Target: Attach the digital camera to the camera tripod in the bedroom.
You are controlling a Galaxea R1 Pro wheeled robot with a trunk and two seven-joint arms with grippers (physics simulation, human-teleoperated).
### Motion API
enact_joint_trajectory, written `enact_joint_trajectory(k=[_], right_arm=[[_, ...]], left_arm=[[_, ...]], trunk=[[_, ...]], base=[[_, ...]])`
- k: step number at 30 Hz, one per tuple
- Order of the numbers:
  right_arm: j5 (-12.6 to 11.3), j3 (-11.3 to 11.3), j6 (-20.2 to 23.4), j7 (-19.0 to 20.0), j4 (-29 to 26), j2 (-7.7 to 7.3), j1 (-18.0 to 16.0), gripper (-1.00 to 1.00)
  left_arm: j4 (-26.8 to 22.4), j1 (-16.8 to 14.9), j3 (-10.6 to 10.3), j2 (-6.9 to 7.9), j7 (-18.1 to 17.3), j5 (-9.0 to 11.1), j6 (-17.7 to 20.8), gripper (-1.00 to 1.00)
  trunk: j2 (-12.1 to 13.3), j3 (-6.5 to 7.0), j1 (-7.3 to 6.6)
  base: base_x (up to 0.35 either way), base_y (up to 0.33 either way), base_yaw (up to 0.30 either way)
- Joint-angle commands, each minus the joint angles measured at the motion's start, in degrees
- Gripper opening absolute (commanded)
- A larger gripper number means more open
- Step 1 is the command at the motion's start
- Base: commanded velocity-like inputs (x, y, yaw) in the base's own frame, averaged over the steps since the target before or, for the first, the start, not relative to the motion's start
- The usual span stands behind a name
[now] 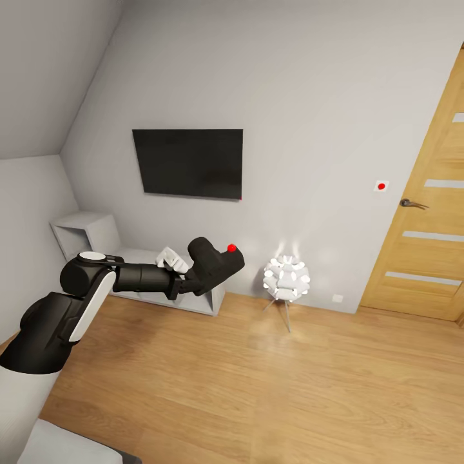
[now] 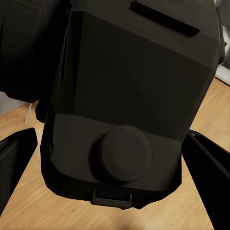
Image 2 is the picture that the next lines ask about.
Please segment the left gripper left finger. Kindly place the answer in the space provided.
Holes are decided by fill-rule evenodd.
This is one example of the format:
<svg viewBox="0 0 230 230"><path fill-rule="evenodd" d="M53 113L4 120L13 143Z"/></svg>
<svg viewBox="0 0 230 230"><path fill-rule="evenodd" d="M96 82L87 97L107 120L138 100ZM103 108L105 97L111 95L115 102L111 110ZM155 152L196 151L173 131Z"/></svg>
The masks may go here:
<svg viewBox="0 0 230 230"><path fill-rule="evenodd" d="M33 127L15 132L0 141L0 216L37 145Z"/></svg>

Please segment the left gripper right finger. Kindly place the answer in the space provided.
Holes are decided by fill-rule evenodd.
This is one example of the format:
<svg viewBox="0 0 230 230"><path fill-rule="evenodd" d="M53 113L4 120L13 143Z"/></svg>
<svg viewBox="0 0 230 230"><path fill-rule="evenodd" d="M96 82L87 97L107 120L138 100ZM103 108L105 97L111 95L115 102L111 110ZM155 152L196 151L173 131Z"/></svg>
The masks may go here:
<svg viewBox="0 0 230 230"><path fill-rule="evenodd" d="M230 153L203 134L189 130L182 156L214 230L230 230Z"/></svg>

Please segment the digital camera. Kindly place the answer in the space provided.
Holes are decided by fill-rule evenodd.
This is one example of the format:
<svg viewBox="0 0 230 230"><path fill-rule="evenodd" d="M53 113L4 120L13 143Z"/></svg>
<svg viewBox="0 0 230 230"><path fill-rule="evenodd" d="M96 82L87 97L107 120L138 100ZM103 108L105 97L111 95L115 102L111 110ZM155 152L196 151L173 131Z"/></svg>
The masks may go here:
<svg viewBox="0 0 230 230"><path fill-rule="evenodd" d="M125 210L173 193L224 60L214 0L0 0L0 92L39 101L58 196Z"/></svg>

